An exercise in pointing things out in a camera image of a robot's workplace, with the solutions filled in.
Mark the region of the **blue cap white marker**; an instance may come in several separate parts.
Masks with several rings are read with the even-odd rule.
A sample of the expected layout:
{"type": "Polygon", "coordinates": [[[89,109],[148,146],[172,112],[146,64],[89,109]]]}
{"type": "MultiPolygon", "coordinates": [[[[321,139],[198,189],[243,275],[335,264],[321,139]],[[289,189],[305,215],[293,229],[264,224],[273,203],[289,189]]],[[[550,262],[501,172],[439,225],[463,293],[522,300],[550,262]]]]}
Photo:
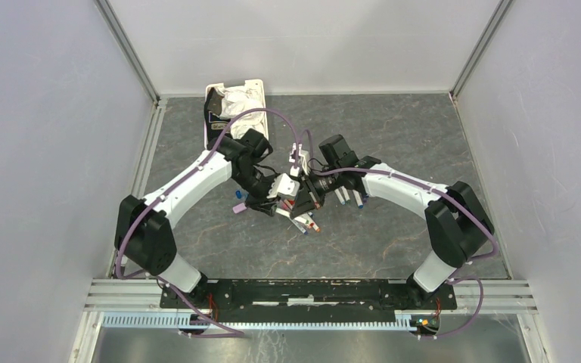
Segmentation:
{"type": "Polygon", "coordinates": [[[286,200],[282,200],[278,203],[275,212],[288,219],[293,218],[293,216],[291,215],[291,208],[289,207],[289,204],[287,203],[286,200]]]}
{"type": "Polygon", "coordinates": [[[355,198],[356,205],[358,206],[358,208],[362,209],[364,207],[364,201],[361,193],[358,192],[357,190],[352,190],[352,193],[355,198]]]}

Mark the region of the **pink highlighter cap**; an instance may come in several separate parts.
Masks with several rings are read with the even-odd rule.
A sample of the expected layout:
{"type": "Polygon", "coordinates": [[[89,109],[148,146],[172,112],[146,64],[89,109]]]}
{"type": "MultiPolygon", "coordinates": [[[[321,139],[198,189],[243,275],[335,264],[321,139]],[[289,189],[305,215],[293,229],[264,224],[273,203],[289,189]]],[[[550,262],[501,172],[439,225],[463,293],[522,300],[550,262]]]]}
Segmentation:
{"type": "Polygon", "coordinates": [[[246,211],[247,209],[248,207],[245,205],[245,203],[239,203],[238,205],[232,208],[232,211],[234,214],[238,214],[246,211]]]}

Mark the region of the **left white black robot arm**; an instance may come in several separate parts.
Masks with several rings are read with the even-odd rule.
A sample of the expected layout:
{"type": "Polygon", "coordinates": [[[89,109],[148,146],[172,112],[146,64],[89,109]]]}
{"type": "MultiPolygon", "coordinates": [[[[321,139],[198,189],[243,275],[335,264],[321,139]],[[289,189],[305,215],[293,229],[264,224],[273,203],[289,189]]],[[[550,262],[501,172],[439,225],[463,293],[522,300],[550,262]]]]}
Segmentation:
{"type": "Polygon", "coordinates": [[[206,150],[177,178],[155,192],[120,203],[117,217],[117,250],[149,275],[179,289],[179,299],[189,308],[207,300],[206,275],[179,255],[173,227],[202,197],[232,179],[247,192],[245,206],[273,215],[269,197],[275,177],[264,175],[259,163],[272,153],[268,139],[250,129],[241,138],[221,139],[218,150],[206,150]]]}

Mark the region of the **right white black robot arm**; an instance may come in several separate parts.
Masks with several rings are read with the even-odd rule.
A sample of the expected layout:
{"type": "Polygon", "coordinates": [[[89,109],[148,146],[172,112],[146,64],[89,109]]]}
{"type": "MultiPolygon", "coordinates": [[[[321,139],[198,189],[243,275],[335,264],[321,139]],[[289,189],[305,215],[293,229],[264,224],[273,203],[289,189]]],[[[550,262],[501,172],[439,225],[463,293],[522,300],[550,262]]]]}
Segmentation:
{"type": "Polygon", "coordinates": [[[325,162],[314,166],[312,150],[298,142],[292,146],[290,174],[300,183],[291,198],[293,213],[318,209],[327,194],[334,194],[340,203],[353,201],[359,208],[368,198],[379,198],[422,218],[432,250],[407,280],[407,300],[415,308],[433,303],[437,290],[464,265],[498,253],[493,224],[470,185],[424,181],[377,158],[359,158],[342,135],[322,142],[319,149],[325,162]]]}

